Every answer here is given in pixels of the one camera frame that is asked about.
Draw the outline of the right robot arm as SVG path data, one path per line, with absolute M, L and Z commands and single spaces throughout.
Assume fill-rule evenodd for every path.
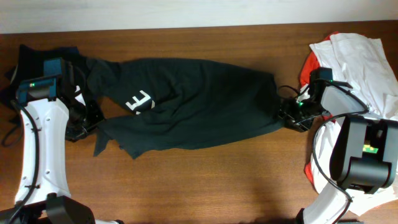
M 298 212 L 294 222 L 341 223 L 354 200 L 350 190 L 372 195 L 394 182 L 397 121 L 371 113 L 349 83 L 333 79 L 330 68 L 311 71 L 304 92 L 309 94 L 304 100 L 299 99 L 301 92 L 283 98 L 279 118 L 284 126 L 306 132 L 316 117 L 324 116 L 327 123 L 339 124 L 341 129 L 329 157 L 330 173 L 323 171 L 317 157 L 313 159 L 326 186 L 311 205 Z

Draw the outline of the black Nike t-shirt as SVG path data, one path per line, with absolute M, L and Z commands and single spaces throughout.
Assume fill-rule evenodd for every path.
M 203 149 L 282 127 L 270 73 L 211 60 L 90 58 L 88 88 L 128 111 L 98 126 L 94 154 L 114 140 L 132 158 L 151 150 Z

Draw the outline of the white t-shirt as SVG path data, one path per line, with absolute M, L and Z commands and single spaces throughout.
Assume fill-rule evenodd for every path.
M 397 80 L 380 39 L 335 33 L 323 42 L 310 44 L 310 48 L 320 67 L 330 68 L 334 80 L 349 83 L 353 94 L 367 105 L 370 113 L 397 120 Z M 340 129 L 339 124 L 329 122 L 317 136 L 313 161 L 319 173 L 323 170 L 329 174 L 331 151 Z

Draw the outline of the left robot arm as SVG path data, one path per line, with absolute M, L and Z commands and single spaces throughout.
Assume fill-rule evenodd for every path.
M 85 74 L 62 58 L 46 60 L 43 75 L 21 81 L 11 103 L 21 115 L 23 165 L 14 207 L 1 211 L 1 223 L 101 224 L 71 198 L 66 177 L 66 141 L 86 138 L 104 121 Z

